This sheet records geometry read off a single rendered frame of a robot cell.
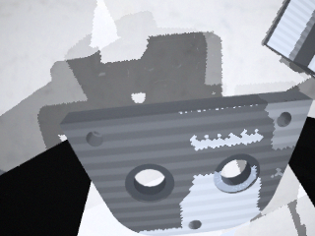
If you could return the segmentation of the grey plate with two round holes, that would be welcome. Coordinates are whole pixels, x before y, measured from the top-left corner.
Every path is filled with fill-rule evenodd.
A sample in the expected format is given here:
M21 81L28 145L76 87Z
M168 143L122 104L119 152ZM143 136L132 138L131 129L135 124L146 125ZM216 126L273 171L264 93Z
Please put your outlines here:
M302 91L228 95L68 113L64 137L114 219L150 236L223 231L275 195L314 98ZM247 161L236 177L230 161ZM135 180L164 174L156 186Z

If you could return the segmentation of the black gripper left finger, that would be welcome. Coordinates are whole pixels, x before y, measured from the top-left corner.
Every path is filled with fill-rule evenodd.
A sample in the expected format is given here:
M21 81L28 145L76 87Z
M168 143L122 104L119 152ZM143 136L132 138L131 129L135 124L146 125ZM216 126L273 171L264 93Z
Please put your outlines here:
M0 236L78 236L91 184L67 139L0 174Z

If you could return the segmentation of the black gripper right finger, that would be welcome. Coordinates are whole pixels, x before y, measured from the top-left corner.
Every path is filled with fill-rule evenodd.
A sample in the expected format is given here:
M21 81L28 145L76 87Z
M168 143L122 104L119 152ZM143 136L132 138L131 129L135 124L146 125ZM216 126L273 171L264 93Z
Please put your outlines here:
M306 118L287 165L315 207L315 118Z

